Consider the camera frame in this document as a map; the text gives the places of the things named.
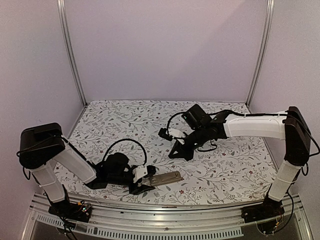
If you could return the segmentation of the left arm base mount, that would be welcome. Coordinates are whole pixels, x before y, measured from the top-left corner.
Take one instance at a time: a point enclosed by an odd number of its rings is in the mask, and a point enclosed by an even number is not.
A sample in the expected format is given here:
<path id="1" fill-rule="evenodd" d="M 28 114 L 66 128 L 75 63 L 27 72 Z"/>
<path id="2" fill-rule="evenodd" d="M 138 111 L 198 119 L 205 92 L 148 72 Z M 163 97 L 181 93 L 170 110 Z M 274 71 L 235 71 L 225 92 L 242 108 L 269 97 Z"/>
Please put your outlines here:
<path id="1" fill-rule="evenodd" d="M 51 202 L 48 212 L 67 220 L 88 223 L 92 210 L 90 203 L 84 203 L 84 201 L 72 203 L 68 200 L 63 200 L 60 202 Z"/>

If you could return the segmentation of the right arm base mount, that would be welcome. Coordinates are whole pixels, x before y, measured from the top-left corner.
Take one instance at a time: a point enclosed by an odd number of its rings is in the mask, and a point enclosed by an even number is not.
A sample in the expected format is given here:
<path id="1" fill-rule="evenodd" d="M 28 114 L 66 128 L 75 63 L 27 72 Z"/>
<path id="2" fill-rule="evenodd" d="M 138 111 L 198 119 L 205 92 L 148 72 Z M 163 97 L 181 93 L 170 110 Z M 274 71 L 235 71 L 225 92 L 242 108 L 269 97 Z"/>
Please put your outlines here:
<path id="1" fill-rule="evenodd" d="M 256 223 L 258 231 L 267 236 L 273 235 L 283 219 L 285 210 L 283 205 L 261 203 L 245 206 L 241 209 L 241 217 L 245 223 Z"/>

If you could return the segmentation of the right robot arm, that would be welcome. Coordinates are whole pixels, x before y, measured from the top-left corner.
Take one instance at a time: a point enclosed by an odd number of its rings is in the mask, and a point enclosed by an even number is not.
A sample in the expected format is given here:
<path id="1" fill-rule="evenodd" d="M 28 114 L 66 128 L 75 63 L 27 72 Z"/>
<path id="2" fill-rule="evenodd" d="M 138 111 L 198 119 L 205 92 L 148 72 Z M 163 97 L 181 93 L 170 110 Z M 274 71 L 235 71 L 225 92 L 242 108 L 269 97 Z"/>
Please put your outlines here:
<path id="1" fill-rule="evenodd" d="M 195 104 L 181 116 L 193 131 L 185 135 L 177 129 L 166 129 L 166 139 L 176 140 L 168 155 L 170 159 L 190 161 L 194 151 L 211 140 L 262 137 L 285 141 L 284 160 L 265 196 L 266 201 L 258 208 L 262 218 L 269 218 L 278 210 L 278 203 L 311 157 L 312 134 L 295 106 L 276 113 L 244 114 L 226 109 L 209 114 Z"/>

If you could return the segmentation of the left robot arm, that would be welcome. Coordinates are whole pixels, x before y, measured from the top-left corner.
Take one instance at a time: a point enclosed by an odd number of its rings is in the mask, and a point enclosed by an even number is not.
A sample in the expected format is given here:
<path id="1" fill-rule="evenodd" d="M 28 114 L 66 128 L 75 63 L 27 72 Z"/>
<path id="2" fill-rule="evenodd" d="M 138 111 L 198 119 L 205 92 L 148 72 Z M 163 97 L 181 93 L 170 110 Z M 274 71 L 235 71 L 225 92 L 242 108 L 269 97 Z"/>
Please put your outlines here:
<path id="1" fill-rule="evenodd" d="M 154 190 L 153 186 L 142 184 L 143 179 L 156 173 L 154 166 L 145 162 L 130 166 L 125 154 L 109 151 L 100 162 L 90 162 L 65 138 L 56 122 L 24 129 L 16 155 L 63 217 L 70 217 L 75 210 L 66 188 L 54 172 L 54 164 L 62 165 L 91 190 L 105 189 L 109 184 L 127 186 L 131 195 Z"/>

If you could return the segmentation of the beige remote control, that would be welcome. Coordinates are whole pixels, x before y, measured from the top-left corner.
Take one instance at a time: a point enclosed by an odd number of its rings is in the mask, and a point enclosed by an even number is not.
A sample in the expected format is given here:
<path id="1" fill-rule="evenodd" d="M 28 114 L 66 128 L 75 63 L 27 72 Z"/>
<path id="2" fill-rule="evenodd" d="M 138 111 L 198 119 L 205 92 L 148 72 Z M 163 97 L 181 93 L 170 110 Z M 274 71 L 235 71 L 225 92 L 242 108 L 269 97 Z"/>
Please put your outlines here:
<path id="1" fill-rule="evenodd" d="M 182 180 L 182 177 L 179 171 L 153 175 L 149 178 L 150 185 L 153 187 L 176 183 L 181 180 Z"/>

